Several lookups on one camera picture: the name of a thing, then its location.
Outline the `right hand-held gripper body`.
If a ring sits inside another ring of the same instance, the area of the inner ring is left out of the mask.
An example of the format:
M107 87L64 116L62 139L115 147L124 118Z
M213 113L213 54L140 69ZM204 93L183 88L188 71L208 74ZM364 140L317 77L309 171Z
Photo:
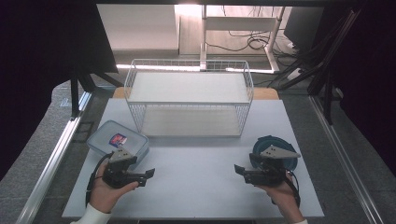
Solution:
M262 171L264 186L276 186L283 182L287 171L294 171L298 159L301 157L293 148L287 149L270 145L268 147L255 147L253 166Z

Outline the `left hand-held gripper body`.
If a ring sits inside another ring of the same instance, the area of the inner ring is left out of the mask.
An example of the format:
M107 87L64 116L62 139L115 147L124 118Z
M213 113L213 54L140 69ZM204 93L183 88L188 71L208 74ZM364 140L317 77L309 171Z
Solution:
M136 161L136 156L123 147L118 148L110 156L102 179L113 189L120 189L130 183L138 182L139 177L128 172L129 167Z

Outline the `dark blue round food container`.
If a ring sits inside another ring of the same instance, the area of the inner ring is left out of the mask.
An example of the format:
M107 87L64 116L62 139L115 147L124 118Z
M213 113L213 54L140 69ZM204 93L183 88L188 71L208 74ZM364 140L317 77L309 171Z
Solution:
M276 137L272 135L267 135L260 137L258 141L255 143L252 153L259 155L261 152L263 152L265 149L267 149L269 146L274 146L274 147L280 147L283 149L286 149L291 152L296 152L292 144L288 143L287 141ZM295 158L292 159L284 159L283 160L284 166L286 169L294 171L297 167L298 160Z

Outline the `clear rectangular food container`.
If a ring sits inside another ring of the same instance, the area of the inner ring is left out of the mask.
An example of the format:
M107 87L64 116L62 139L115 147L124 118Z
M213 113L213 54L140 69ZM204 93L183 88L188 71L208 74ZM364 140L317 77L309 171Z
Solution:
M136 156L137 161L129 167L129 171L134 170L149 153L149 139L145 135L114 120L108 120L100 126L89 137L87 144L102 156L120 148Z

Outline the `white wire shelf rack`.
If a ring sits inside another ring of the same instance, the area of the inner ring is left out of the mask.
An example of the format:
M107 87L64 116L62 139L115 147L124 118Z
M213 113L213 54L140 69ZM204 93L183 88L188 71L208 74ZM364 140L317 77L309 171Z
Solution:
M132 61L124 97L136 129L153 137L238 137L253 100L246 61Z

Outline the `person's left hand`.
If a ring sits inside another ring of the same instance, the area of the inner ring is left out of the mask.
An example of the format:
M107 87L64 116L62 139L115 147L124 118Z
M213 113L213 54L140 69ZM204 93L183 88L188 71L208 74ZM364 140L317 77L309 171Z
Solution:
M120 189L113 189L103 181L102 176L105 169L106 163L104 162L99 166L93 180L90 205L102 213L110 214L118 199L122 195L138 188L139 183L133 182Z

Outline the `person's right hand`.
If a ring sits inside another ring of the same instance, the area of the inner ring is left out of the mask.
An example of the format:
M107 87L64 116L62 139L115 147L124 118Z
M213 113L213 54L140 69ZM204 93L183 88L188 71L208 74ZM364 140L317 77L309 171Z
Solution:
M292 188L286 182L277 187L260 186L260 189L263 189L276 204L280 214L286 219L288 224L305 219L294 199Z

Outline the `black tripod stand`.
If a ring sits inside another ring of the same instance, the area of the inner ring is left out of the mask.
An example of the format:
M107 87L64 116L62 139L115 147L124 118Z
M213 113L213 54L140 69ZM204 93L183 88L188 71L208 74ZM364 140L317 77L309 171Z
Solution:
M104 81L110 83L117 88L122 86L122 83L116 80L114 77L111 77L103 71L94 69L93 67L74 67L70 77L72 106L71 120L76 119L81 112L78 98L78 85L81 85L82 89L88 93L92 93L96 88L91 74L96 75L97 77L103 79Z

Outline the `black metal stand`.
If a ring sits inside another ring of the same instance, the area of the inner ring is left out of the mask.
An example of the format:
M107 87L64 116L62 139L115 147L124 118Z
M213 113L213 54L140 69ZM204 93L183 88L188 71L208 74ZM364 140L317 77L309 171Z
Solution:
M343 16L337 21L332 30L326 35L322 44L324 50L319 56L319 61L310 69L303 72L298 77L280 84L276 89L278 91L286 90L297 83L302 82L308 77L314 77L310 82L307 93L309 95L318 95L321 90L324 90L324 100L322 115L329 125L332 125L332 74L330 72L330 64L334 59L336 53L339 51L347 33L352 27L353 23L359 16L360 11L353 7L348 7Z

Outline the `dark curtain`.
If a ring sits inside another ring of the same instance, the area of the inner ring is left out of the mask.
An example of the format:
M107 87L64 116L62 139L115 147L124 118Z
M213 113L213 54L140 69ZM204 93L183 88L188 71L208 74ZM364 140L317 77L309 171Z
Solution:
M365 0L331 63L341 107L396 176L396 0Z
M0 180L56 86L117 71L95 0L0 0Z

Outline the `white cabinet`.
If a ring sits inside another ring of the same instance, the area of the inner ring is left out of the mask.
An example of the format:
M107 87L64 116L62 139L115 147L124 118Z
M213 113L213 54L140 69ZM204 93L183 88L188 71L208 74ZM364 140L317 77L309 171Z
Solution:
M97 4L112 49L178 49L173 5Z

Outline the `black monitor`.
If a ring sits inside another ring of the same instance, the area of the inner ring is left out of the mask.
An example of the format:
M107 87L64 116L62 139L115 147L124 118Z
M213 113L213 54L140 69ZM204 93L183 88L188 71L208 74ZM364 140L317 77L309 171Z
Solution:
M284 35L301 51L312 49L321 20L322 7L293 7Z

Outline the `aluminium rail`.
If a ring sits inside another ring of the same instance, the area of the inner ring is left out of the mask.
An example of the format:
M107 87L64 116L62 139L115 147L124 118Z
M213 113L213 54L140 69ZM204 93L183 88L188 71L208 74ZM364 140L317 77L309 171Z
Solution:
M62 162L65 152L71 143L71 139L76 132L78 125L81 122L82 115L86 110L92 98L92 94L89 92L83 92L81 97L78 99L78 112L77 115L70 119L49 157L40 177L38 178L35 187L32 190L26 204L21 210L21 213L16 221L16 224L32 224L35 216L44 201L45 195L47 194L51 182L56 175L56 172Z
M344 145L342 144L334 127L326 120L324 116L324 108L321 105L319 99L315 96L308 97L311 105L314 108L315 113L318 116L318 120L322 125L324 132L326 133L334 153L337 156L350 186L352 187L361 208L366 215L370 224L385 224L384 219L381 217L378 208L372 198L369 190L363 184L361 177L355 169L351 159L349 158Z

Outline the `white desk frame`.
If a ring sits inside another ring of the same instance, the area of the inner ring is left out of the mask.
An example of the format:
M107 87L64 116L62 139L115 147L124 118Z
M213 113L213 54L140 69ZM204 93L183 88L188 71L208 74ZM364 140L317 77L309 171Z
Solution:
M274 74L279 72L279 67L274 56L274 44L286 8L280 7L274 17L233 17L233 16L208 16L207 5L201 5L202 38L200 60L204 61L207 55L206 33L208 31L238 31L238 32L268 32L268 42L263 44L270 69L264 73Z

